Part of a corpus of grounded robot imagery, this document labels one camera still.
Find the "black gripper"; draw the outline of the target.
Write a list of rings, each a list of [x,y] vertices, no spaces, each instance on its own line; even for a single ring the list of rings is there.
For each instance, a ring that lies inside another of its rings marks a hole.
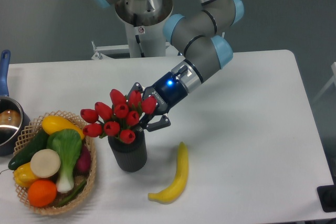
[[[127,99],[129,99],[133,91],[138,91],[140,94],[143,94],[143,100],[149,96],[153,96],[156,99],[157,107],[153,114],[146,114],[139,121],[139,126],[148,132],[169,127],[171,125],[171,121],[165,113],[168,113],[172,107],[187,96],[186,89],[173,73],[166,73],[153,85],[146,88],[144,88],[144,86],[142,86],[139,82],[135,82],[126,95]],[[157,122],[150,123],[155,115],[161,115],[160,119]]]

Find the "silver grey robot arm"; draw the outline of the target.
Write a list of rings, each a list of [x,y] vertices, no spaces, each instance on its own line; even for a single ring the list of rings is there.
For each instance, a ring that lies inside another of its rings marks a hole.
[[[221,33],[244,15],[241,0],[200,0],[202,10],[191,18],[173,14],[172,0],[95,1],[102,8],[114,6],[125,26],[130,57],[164,56],[168,45],[184,57],[153,85],[133,86],[144,98],[157,100],[154,115],[160,120],[152,123],[146,115],[136,127],[148,131],[169,126],[169,110],[232,60],[233,51]]]

